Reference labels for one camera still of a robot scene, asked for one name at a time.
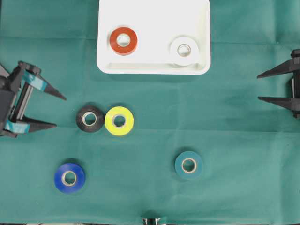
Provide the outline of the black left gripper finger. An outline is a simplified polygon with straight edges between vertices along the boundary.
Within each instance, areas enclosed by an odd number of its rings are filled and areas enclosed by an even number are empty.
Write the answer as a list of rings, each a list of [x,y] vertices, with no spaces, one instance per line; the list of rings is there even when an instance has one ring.
[[[46,81],[42,76],[42,70],[35,65],[22,62],[22,68],[24,68],[25,72],[23,75],[23,80],[32,86],[33,88],[43,91],[47,94],[56,96],[63,100],[67,98],[63,96],[57,89],[55,89],[48,81]]]
[[[55,127],[57,127],[56,124],[24,117],[23,120],[15,122],[8,120],[4,126],[4,135],[27,134]]]

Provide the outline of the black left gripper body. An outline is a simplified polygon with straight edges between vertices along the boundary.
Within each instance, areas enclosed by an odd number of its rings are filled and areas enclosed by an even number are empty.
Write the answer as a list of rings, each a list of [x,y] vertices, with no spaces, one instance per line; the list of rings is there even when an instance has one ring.
[[[8,73],[3,67],[0,68],[0,135],[16,137],[17,135],[4,135],[4,126],[10,120],[11,113],[15,107],[15,99],[21,88],[24,75],[22,62],[18,62],[18,66],[12,73]]]

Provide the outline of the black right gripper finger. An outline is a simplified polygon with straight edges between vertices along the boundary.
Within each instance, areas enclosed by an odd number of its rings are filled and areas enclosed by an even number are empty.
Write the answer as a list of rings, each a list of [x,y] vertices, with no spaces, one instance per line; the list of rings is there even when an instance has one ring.
[[[292,63],[292,60],[287,60],[287,61],[283,62],[282,64],[263,72],[262,74],[258,75],[257,78],[264,78],[264,77],[269,77],[269,76],[290,73],[291,72],[291,70],[290,70],[291,63]]]
[[[259,100],[278,105],[286,109],[292,109],[292,98],[288,97],[258,97]]]

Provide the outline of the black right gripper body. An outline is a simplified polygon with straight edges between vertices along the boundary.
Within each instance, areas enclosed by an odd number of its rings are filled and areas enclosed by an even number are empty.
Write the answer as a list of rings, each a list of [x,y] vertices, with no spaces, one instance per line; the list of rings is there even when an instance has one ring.
[[[293,72],[291,110],[296,119],[300,118],[300,50],[295,49],[291,53],[289,69]]]

